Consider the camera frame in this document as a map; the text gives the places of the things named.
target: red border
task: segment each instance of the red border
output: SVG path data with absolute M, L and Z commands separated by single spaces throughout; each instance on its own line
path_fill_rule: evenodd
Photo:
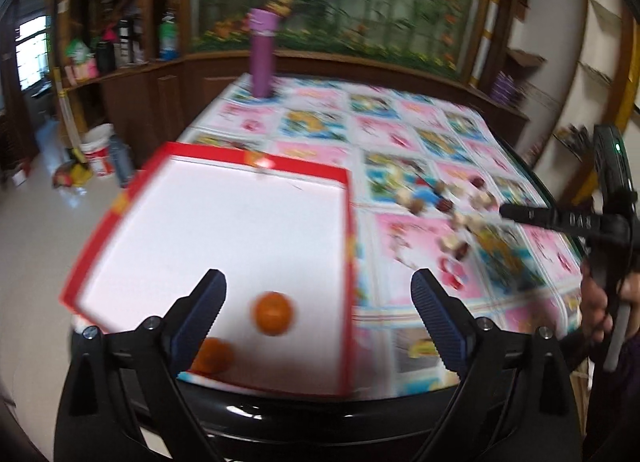
M 212 160 L 245 165 L 250 161 L 250 154 L 238 149 L 228 149 L 215 146 L 197 144 L 185 144 L 168 142 L 145 164 L 133 179 L 127 190 L 123 191 L 113 204 L 111 209 L 102 218 L 94 233 L 90 236 L 84 249 L 80 253 L 74 267 L 66 280 L 65 288 L 60 295 L 60 302 L 71 312 L 82 318 L 97 323 L 91 315 L 77 307 L 76 302 L 82 293 L 84 283 L 87 280 L 95 262 L 107 246 L 111 236 L 122 221 L 128 208 L 135 203 L 140 194 L 149 185 L 150 181 L 158 173 L 159 169 L 172 156 L 186 158 Z M 354 227 L 351 209 L 351 187 L 347 170 L 313 162 L 306 162 L 294 158 L 264 155 L 273 161 L 275 171 L 283 171 L 293 174 L 301 174 L 311 177 L 326 178 L 343 184 L 345 187 L 345 211 L 346 211 L 346 245 L 345 254 L 347 261 L 345 291 L 344 291 L 344 330 L 342 344 L 342 372 L 340 374 L 340 393 L 348 395 L 351 391 L 351 376 L 353 365 L 353 303 L 354 303 Z

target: person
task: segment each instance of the person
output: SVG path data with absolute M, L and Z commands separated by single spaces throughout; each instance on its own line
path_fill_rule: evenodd
M 582 283 L 582 331 L 594 343 L 602 343 L 605 334 L 613 328 L 613 320 L 607 314 L 607 294 L 591 277 L 589 264 L 580 267 Z M 632 397 L 640 390 L 640 273 L 630 274 L 619 289 L 620 299 L 631 305 L 626 329 L 626 342 L 620 352 L 618 368 L 612 374 L 604 372 L 602 351 L 594 349 L 593 386 L 587 414 L 586 437 L 582 455 L 587 460 L 610 435 Z

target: bucket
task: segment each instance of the bucket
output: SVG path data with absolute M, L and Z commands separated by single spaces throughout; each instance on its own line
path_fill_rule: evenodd
M 98 177 L 106 177 L 114 172 L 109 158 L 109 137 L 113 135 L 112 124 L 100 124 L 82 137 L 82 153 L 89 162 L 92 171 Z

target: window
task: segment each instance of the window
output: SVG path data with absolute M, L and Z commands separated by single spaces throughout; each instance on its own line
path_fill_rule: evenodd
M 20 88 L 23 90 L 49 72 L 46 21 L 46 16 L 41 16 L 20 25 L 20 36 L 16 40 L 15 51 Z

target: blue gripper pad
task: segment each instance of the blue gripper pad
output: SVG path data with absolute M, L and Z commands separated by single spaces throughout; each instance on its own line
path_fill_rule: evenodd
M 190 368 L 225 298 L 225 275 L 209 270 L 191 294 L 178 299 L 166 313 L 161 341 L 172 377 Z
M 448 370 L 466 374 L 476 346 L 476 323 L 460 299 L 447 295 L 429 269 L 414 273 L 411 299 Z

